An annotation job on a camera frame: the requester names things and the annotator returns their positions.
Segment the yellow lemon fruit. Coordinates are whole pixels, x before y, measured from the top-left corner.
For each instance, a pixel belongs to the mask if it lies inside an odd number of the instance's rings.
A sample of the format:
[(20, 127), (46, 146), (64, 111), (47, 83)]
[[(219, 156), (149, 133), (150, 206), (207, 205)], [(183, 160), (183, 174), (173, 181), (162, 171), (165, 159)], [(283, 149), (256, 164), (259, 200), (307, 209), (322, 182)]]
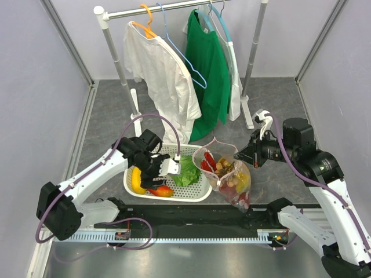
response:
[(146, 189), (141, 187), (141, 170), (138, 167), (134, 167), (132, 171), (131, 185), (134, 193), (139, 195), (146, 193)]

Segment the red yellow mango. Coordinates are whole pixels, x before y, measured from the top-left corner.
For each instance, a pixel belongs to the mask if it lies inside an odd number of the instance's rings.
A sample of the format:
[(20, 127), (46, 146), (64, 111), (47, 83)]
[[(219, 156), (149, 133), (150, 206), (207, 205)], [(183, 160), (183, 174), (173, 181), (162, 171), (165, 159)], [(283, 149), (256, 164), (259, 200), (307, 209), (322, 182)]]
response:
[(171, 197), (174, 194), (174, 191), (166, 185), (159, 186), (156, 189), (148, 188), (147, 190), (156, 197)]

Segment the yellow banana bunch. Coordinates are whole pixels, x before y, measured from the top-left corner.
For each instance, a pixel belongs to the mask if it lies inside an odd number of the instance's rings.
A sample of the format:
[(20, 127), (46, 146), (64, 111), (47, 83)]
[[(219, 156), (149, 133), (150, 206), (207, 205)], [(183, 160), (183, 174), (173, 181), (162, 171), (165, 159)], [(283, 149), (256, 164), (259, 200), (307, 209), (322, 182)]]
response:
[(228, 196), (240, 195), (244, 193), (250, 187), (250, 176), (246, 173), (243, 167), (241, 171), (241, 178), (242, 178), (242, 182), (239, 185), (234, 186), (232, 188), (224, 186), (221, 189), (219, 189), (219, 191), (222, 194), (225, 194)]

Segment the brown longan bunch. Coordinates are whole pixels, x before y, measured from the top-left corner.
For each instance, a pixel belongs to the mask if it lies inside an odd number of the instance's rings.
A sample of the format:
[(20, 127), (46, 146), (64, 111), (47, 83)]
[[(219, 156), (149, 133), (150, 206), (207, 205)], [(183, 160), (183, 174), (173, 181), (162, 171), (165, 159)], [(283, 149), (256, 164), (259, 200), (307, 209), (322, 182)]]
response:
[(219, 189), (226, 186), (232, 188), (242, 182), (241, 178), (242, 163), (239, 161), (230, 162), (222, 158), (216, 163), (215, 174), (218, 177), (217, 185)]

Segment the clear pink zip bag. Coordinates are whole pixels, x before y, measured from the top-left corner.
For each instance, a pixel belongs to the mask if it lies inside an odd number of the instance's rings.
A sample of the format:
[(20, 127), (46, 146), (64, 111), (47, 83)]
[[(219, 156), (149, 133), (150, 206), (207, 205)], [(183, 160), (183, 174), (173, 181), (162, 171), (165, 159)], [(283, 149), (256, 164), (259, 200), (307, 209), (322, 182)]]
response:
[(194, 152), (192, 161), (215, 192), (245, 213), (250, 206), (252, 178), (246, 164), (234, 159), (237, 152), (236, 146), (214, 138)]

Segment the red plastic lobster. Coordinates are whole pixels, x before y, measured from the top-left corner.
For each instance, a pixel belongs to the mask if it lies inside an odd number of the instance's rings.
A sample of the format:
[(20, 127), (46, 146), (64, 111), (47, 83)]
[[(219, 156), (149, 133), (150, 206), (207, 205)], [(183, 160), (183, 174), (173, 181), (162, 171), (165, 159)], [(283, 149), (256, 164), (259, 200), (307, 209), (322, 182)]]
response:
[(225, 201), (240, 210), (249, 208), (252, 178), (243, 162), (206, 151), (199, 166), (212, 189), (221, 194)]

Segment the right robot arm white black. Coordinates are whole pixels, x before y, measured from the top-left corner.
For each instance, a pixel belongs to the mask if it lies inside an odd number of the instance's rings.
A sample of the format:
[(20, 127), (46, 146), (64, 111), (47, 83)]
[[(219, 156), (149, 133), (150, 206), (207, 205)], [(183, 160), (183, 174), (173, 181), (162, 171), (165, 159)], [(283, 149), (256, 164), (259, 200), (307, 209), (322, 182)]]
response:
[(370, 234), (348, 194), (336, 158), (317, 148), (314, 129), (303, 118), (279, 126), (274, 114), (259, 110), (255, 130), (234, 159), (259, 168), (268, 160), (285, 162), (316, 198), (331, 227), (327, 232), (282, 197), (268, 204), (266, 223), (283, 226), (306, 242), (320, 257), (330, 277), (370, 277)]

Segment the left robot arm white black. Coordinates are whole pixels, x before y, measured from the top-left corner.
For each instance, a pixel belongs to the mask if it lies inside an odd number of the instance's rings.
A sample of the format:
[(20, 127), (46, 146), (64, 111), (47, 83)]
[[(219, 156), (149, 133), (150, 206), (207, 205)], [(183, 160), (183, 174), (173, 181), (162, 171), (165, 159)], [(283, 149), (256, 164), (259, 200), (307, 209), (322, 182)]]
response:
[(145, 188), (157, 189), (165, 184), (168, 174), (179, 174), (180, 154), (155, 154), (162, 140), (145, 130), (140, 137), (123, 137), (97, 161), (58, 185), (47, 182), (40, 191), (36, 216), (58, 240), (70, 238), (82, 225), (109, 222), (123, 227), (127, 213), (111, 200), (85, 204), (85, 200), (112, 177), (132, 166), (141, 170)]

